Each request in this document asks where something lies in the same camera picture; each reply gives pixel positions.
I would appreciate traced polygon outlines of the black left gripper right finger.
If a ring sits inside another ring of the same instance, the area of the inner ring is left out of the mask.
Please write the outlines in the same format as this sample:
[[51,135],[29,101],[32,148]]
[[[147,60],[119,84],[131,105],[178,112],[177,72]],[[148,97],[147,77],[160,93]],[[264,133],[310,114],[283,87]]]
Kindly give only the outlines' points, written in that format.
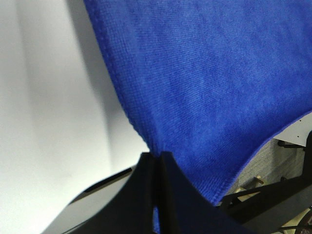
[[208,202],[167,151],[156,159],[156,198],[162,234],[250,233]]

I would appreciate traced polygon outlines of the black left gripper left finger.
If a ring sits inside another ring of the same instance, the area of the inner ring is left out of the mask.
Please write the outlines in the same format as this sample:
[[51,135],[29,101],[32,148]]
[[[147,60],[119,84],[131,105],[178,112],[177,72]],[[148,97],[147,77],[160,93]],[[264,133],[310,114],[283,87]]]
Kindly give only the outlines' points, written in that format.
[[151,234],[154,157],[142,153],[134,171],[65,208],[45,234]]

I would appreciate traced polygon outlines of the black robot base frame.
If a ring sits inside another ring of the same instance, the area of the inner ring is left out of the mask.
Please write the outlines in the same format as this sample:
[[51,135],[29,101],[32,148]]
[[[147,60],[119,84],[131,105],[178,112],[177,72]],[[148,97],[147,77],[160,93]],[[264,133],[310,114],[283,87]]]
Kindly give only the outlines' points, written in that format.
[[300,212],[312,206],[312,136],[304,147],[302,174],[291,179],[226,195],[219,209],[243,227],[257,234],[271,234],[285,230],[301,232],[312,224],[285,226]]

